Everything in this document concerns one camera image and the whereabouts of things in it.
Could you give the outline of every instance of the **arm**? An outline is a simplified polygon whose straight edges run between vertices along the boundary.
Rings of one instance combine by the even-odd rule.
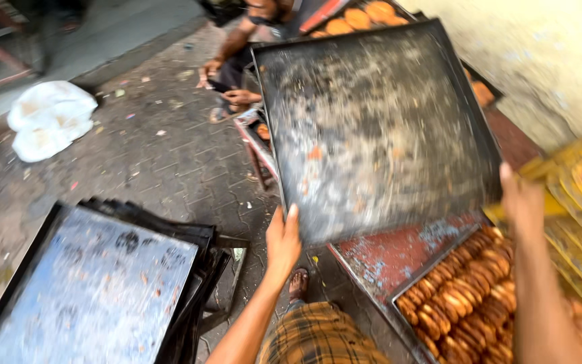
[[[516,243],[516,362],[582,363],[581,342],[563,306],[556,272],[547,251],[543,189],[516,180],[507,164],[500,168],[500,177],[503,207]]]
[[[244,17],[237,28],[228,34],[217,55],[199,69],[197,87],[206,87],[208,77],[214,76],[227,59],[244,48],[248,44],[248,38],[253,35],[256,29],[257,26],[248,17]]]
[[[278,207],[266,230],[267,267],[262,283],[219,342],[207,364],[254,363],[266,328],[287,277],[295,266],[302,246],[297,232],[297,206],[289,209],[287,222]]]

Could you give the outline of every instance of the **wall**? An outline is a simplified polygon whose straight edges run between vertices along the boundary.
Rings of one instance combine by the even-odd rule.
[[[455,49],[547,151],[582,136],[582,0],[399,0],[439,17]]]

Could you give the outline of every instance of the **man's hand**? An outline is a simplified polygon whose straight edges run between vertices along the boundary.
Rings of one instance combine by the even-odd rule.
[[[545,194],[539,185],[516,179],[511,166],[500,166],[502,206],[514,238],[543,236],[545,229]]]
[[[291,205],[286,223],[282,215],[282,207],[278,206],[266,230],[266,275],[275,278],[280,285],[287,281],[302,251],[297,231],[297,205]]]
[[[221,94],[224,100],[228,100],[231,105],[249,105],[262,101],[262,95],[252,93],[248,90],[230,90]]]
[[[208,77],[215,76],[223,64],[224,61],[218,57],[206,62],[206,64],[199,69],[199,83],[197,84],[197,87],[208,87]]]

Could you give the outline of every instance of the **plaid lungi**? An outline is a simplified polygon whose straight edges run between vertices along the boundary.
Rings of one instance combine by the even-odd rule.
[[[389,363],[346,313],[327,302],[287,312],[266,338],[259,363]]]

